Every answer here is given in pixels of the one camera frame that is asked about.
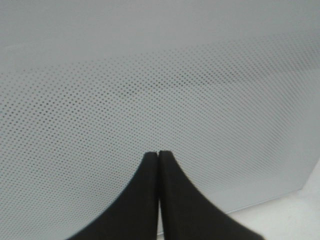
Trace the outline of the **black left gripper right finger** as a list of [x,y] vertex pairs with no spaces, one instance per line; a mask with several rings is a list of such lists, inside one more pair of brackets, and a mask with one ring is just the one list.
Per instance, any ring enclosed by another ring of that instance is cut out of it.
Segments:
[[159,200],[166,240],[262,240],[212,204],[189,180],[170,151],[160,151]]

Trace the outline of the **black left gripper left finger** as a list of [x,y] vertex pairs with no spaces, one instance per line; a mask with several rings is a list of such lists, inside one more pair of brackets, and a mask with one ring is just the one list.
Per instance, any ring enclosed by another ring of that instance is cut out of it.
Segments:
[[116,200],[70,239],[155,240],[158,219],[158,154],[147,152]]

